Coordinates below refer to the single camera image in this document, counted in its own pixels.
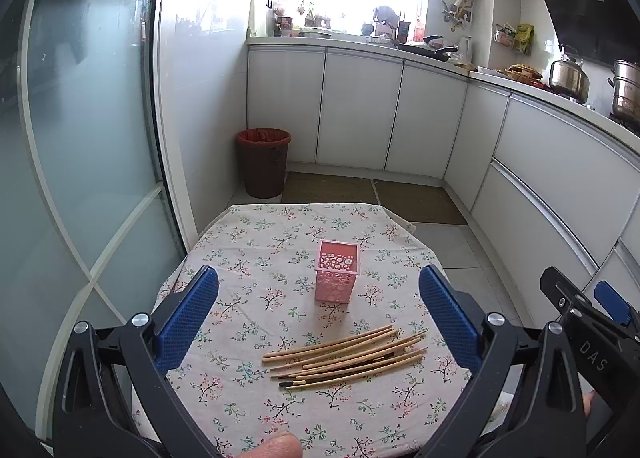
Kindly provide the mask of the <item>person's left hand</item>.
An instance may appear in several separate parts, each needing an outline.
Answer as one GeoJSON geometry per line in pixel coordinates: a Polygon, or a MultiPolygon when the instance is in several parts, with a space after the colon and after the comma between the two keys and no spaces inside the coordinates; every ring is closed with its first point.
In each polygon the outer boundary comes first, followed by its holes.
{"type": "Polygon", "coordinates": [[[273,435],[255,448],[242,452],[236,458],[302,458],[303,447],[290,432],[273,435]]]}

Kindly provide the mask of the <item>person's right hand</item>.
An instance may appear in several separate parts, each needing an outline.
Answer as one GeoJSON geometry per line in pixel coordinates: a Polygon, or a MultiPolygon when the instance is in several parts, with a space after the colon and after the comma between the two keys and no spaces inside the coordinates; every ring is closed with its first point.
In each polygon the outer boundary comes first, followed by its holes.
{"type": "Polygon", "coordinates": [[[595,390],[591,390],[591,391],[585,393],[584,395],[582,395],[582,406],[584,406],[584,412],[585,412],[585,416],[586,417],[590,416],[590,412],[591,412],[591,408],[592,408],[592,403],[593,403],[594,397],[596,397],[596,391],[595,390]]]}

